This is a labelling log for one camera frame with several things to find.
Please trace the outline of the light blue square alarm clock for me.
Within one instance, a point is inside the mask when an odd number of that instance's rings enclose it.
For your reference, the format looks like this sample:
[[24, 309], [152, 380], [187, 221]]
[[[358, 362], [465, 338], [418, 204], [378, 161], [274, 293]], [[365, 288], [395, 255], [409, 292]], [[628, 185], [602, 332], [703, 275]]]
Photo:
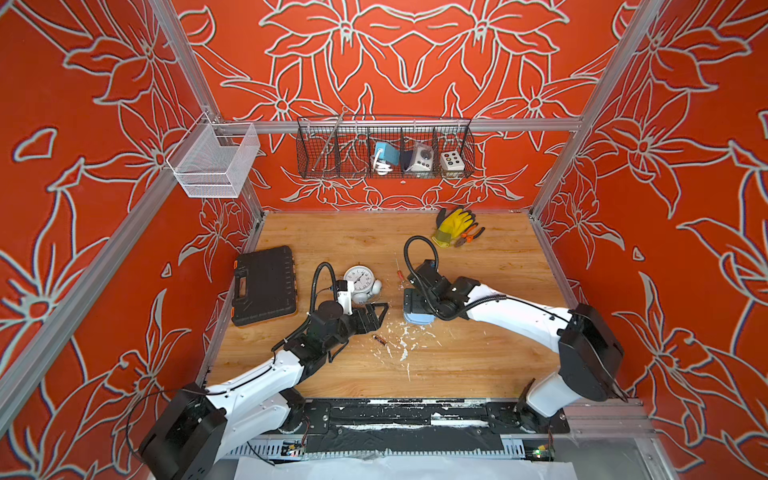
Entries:
[[411, 324], [426, 326], [435, 321], [435, 315], [427, 299], [417, 289], [409, 288], [403, 295], [404, 319]]

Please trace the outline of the white twin-bell alarm clock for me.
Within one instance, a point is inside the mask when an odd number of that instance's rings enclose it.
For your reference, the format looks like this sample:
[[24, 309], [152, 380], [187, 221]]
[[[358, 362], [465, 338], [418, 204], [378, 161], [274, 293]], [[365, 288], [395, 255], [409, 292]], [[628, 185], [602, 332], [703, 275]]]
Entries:
[[351, 299], [354, 304], [365, 304], [376, 298], [383, 286], [373, 271], [364, 265], [350, 267], [345, 272], [344, 279], [351, 285]]

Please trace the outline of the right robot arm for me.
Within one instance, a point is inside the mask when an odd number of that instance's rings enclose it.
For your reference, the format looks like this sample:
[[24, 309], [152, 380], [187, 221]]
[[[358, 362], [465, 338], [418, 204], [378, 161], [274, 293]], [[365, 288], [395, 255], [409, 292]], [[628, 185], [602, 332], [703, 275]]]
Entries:
[[439, 272], [436, 246], [421, 235], [405, 241], [403, 258], [410, 283], [403, 300], [407, 322], [428, 325], [461, 318], [487, 323], [558, 355], [559, 368], [543, 379], [530, 380], [513, 407], [513, 421], [522, 430], [547, 431], [560, 412], [578, 400], [628, 401], [617, 382], [624, 349], [594, 307], [547, 306], [464, 276], [451, 282]]

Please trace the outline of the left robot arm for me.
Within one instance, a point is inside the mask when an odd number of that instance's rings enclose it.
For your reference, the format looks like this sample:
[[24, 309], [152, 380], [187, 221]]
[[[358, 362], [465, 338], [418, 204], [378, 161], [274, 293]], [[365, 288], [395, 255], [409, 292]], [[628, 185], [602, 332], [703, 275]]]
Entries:
[[331, 299], [312, 295], [306, 320], [273, 347], [270, 360], [218, 385], [174, 390], [134, 454], [157, 479], [202, 479], [224, 454], [255, 436], [294, 428], [305, 404], [296, 386], [386, 318], [388, 303], [353, 306], [351, 288], [334, 279]]

